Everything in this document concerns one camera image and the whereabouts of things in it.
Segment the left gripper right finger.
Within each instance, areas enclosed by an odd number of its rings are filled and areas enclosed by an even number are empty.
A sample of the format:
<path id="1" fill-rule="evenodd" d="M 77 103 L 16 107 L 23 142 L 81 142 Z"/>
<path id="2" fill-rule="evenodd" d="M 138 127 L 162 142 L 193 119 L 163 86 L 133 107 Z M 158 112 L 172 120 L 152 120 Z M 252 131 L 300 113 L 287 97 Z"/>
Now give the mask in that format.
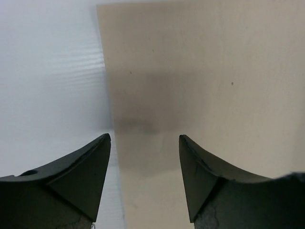
<path id="1" fill-rule="evenodd" d="M 179 157 L 190 222 L 196 229 L 302 229 L 305 175 L 268 178 L 206 151 L 187 135 Z"/>

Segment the beige cloth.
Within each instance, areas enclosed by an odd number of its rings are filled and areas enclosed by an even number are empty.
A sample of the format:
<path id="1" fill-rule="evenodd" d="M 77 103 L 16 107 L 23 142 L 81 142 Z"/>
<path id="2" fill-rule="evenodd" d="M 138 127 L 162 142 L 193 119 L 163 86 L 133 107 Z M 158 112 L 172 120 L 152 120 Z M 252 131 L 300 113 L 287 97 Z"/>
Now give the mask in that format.
<path id="1" fill-rule="evenodd" d="M 178 138 L 246 171 L 305 169 L 305 3 L 97 7 L 125 219 L 188 229 Z"/>

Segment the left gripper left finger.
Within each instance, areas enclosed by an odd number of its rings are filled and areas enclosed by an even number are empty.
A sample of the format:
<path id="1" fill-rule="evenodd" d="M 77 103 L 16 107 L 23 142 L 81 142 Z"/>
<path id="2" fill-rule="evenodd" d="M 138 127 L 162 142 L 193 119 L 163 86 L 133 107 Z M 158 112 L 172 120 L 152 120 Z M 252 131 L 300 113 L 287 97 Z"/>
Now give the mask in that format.
<path id="1" fill-rule="evenodd" d="M 103 134 L 84 147 L 19 176 L 0 179 L 3 229 L 91 229 L 111 152 Z"/>

